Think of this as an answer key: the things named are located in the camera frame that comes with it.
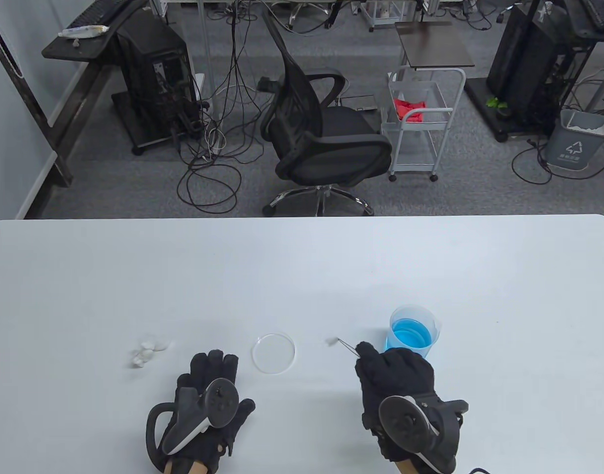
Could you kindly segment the person's right hand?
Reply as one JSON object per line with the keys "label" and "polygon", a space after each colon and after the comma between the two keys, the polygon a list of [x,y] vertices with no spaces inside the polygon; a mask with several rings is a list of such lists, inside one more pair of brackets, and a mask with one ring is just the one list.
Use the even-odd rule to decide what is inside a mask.
{"label": "person's right hand", "polygon": [[428,468],[415,455],[395,444],[379,420],[379,405],[387,397],[430,395],[434,393],[434,370],[421,355],[406,348],[392,348],[382,354],[370,343],[360,342],[355,348],[355,363],[363,398],[362,422],[377,438],[381,454],[392,462],[410,461],[422,472]]}

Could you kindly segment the person's left hand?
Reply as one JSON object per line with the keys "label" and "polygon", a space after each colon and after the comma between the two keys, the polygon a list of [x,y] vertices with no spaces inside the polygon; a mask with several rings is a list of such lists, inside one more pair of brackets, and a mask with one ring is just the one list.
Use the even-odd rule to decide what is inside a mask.
{"label": "person's left hand", "polygon": [[[177,388],[192,388],[203,392],[210,382],[218,378],[236,381],[238,357],[225,355],[221,350],[194,355],[189,373],[180,375]],[[237,434],[249,415],[255,410],[253,400],[246,398],[239,403],[235,417],[226,427],[209,428],[199,434],[183,450],[167,461],[166,473],[214,474],[224,455],[230,456]]]}

